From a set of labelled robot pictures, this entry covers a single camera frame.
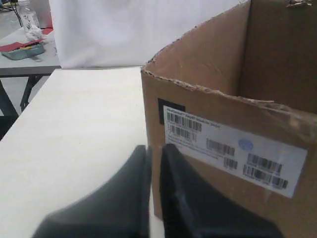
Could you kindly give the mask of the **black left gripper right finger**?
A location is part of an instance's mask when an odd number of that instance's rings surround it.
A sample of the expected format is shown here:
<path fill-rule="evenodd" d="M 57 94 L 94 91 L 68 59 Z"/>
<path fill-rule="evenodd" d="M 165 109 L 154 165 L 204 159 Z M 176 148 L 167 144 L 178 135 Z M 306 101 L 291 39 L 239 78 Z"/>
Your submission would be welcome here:
<path fill-rule="evenodd" d="M 271 221 L 206 182 L 173 144 L 162 148 L 159 191 L 167 238 L 281 238 Z"/>

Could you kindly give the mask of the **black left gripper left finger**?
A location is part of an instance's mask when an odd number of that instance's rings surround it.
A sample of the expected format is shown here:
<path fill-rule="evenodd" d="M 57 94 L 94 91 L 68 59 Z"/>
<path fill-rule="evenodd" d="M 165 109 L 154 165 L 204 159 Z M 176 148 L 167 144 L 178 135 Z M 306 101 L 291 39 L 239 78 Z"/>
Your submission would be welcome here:
<path fill-rule="evenodd" d="M 152 151 L 138 145 L 120 170 L 89 196 L 48 214 L 35 238 L 148 238 Z"/>

